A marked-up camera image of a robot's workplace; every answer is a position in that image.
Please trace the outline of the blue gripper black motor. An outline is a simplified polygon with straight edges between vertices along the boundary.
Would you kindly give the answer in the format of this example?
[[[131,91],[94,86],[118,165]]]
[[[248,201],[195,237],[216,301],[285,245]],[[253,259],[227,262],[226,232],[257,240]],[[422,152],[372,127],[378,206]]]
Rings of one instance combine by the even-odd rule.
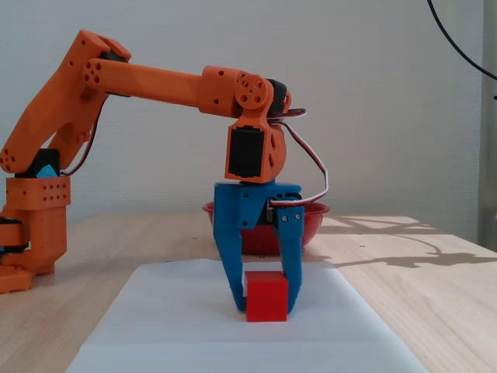
[[[283,274],[288,282],[288,313],[302,285],[304,207],[273,207],[297,201],[301,187],[290,183],[218,183],[214,188],[214,240],[238,311],[246,310],[242,284],[242,229],[275,227]]]

